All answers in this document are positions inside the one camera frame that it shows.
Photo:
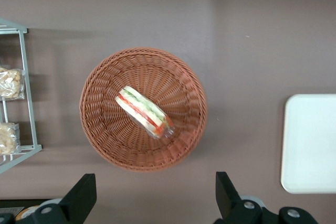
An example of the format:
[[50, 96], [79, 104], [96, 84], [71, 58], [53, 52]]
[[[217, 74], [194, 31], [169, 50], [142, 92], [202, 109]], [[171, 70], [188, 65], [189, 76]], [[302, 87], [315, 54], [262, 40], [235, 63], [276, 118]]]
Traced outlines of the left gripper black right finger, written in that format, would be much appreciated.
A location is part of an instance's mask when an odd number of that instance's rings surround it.
[[218, 223], [278, 223], [278, 215], [251, 199], [241, 199], [226, 172], [216, 172], [216, 202], [221, 214]]

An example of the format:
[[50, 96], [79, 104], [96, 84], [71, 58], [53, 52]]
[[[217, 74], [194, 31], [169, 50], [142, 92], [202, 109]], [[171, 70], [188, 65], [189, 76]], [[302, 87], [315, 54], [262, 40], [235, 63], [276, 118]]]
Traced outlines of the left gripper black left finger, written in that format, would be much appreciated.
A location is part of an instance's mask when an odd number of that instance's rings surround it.
[[97, 201], [95, 174], [84, 174], [58, 204], [46, 204], [23, 223], [84, 223]]

